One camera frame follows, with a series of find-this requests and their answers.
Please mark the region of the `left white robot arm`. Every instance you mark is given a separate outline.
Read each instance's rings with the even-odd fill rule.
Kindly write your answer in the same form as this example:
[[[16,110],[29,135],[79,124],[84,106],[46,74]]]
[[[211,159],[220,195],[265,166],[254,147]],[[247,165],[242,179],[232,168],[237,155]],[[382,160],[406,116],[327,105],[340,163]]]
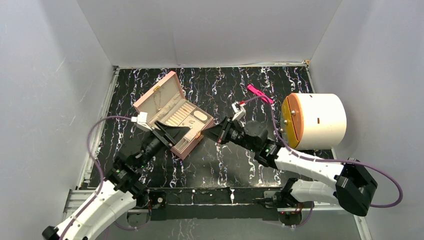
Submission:
[[[98,188],[74,213],[57,226],[44,229],[43,239],[94,240],[123,213],[150,205],[150,191],[140,181],[139,169],[160,151],[171,149],[190,131],[189,127],[165,125],[160,121],[155,125],[137,152],[119,153]]]

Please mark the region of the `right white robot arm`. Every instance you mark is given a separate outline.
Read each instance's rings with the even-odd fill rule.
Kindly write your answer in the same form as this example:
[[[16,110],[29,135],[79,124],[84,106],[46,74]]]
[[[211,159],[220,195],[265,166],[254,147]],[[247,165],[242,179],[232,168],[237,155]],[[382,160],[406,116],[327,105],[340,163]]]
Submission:
[[[266,196],[262,203],[275,207],[295,207],[305,202],[338,205],[347,212],[365,217],[378,187],[376,180],[358,161],[331,163],[308,154],[289,150],[268,137],[268,130],[258,121],[242,126],[238,120],[224,118],[201,134],[220,145],[232,142],[254,153],[264,167],[285,170],[310,178],[290,178],[279,193]]]

